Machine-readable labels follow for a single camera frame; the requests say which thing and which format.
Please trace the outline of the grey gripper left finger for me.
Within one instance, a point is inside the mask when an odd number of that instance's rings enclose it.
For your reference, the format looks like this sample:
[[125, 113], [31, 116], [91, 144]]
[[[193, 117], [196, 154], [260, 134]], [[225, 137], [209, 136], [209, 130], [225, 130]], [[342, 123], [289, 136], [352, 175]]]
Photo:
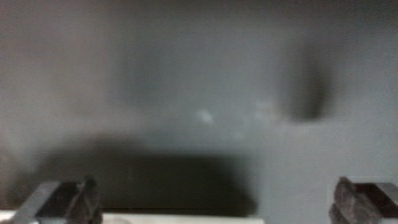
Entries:
[[95, 178], [45, 182], [17, 210], [11, 224], [104, 224]]

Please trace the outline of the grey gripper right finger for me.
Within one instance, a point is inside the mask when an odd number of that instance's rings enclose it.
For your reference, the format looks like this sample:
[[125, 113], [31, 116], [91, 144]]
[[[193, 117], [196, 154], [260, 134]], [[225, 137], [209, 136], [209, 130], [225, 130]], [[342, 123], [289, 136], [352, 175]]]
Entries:
[[398, 186], [342, 177], [329, 218], [331, 224], [398, 224]]

